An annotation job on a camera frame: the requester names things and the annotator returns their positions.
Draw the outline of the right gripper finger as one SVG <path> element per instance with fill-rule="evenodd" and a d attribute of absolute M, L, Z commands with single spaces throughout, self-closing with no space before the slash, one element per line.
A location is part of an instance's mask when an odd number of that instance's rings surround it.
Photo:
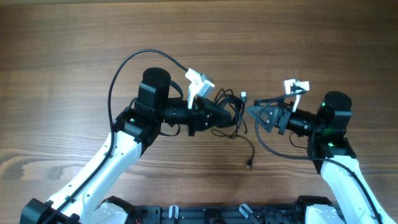
<path fill-rule="evenodd" d="M 249 106 L 247 109 L 249 115 L 254 119 L 257 128 L 262 128 L 270 133 L 277 124 L 281 109 L 278 106 Z"/>
<path fill-rule="evenodd" d="M 285 102 L 284 98 L 270 98 L 270 99 L 254 100 L 254 106 L 264 106 L 267 103 L 277 103 L 277 106 L 280 108 L 285 108 L 285 107 L 289 106 L 289 104 Z"/>

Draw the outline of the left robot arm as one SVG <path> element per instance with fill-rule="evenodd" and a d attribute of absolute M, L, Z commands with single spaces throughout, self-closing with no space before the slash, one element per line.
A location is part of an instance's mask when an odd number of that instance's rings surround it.
<path fill-rule="evenodd" d="M 21 223 L 137 223 L 130 203 L 105 195 L 119 176 L 135 163 L 160 134 L 162 123 L 188 126 L 189 135 L 227 125 L 230 112 L 207 99 L 214 85 L 204 74 L 189 69 L 188 98 L 169 98 L 170 73 L 148 68 L 138 96 L 111 122 L 101 149 L 82 170 L 46 202 L 33 198 L 21 211 Z"/>

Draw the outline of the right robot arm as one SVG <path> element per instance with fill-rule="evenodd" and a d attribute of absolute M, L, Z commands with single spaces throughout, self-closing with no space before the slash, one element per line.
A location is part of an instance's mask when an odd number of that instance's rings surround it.
<path fill-rule="evenodd" d="M 283 154 L 269 147 L 262 138 L 259 143 L 270 153 L 286 159 L 312 161 L 316 172 L 331 188 L 346 223 L 393 223 L 369 185 L 366 183 L 357 155 L 353 151 L 346 127 L 352 116 L 351 98 L 339 91 L 328 92 L 316 113 L 298 110 L 286 98 L 300 99 L 306 90 L 295 90 L 276 98 L 256 100 L 248 108 L 256 129 L 271 132 L 273 128 L 284 134 L 290 130 L 306 136 L 304 156 Z"/>

